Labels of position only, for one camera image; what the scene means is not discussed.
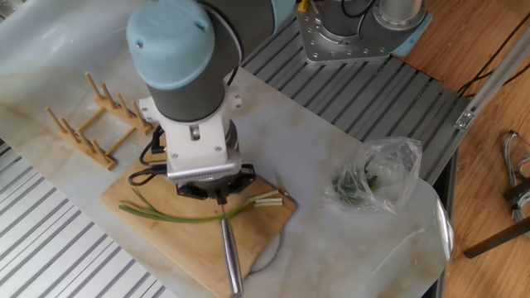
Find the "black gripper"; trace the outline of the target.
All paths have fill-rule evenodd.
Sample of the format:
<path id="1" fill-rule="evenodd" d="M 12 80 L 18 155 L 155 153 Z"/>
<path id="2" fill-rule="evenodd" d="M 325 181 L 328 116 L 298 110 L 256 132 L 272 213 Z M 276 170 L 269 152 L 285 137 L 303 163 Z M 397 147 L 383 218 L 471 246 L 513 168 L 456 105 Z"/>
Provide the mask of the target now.
<path id="1" fill-rule="evenodd" d="M 207 200 L 216 199 L 218 205 L 228 203 L 228 197 L 245 190 L 256 180 L 256 173 L 252 164 L 242 164 L 241 169 L 234 175 L 226 175 L 218 179 L 208 179 L 187 182 L 176 187 L 180 196 Z"/>

